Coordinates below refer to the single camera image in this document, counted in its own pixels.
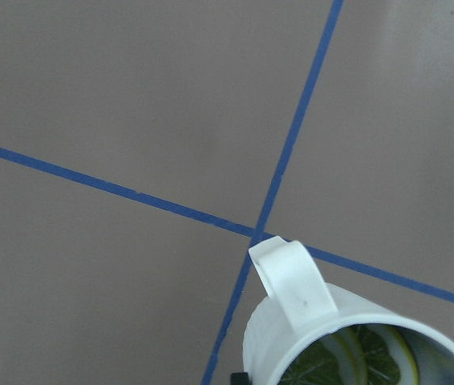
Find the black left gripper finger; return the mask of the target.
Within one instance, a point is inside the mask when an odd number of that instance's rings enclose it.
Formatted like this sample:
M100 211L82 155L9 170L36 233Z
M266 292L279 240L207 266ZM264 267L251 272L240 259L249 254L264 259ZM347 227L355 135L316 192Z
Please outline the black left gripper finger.
M234 372L229 377L230 385L250 385L250 377L247 372Z

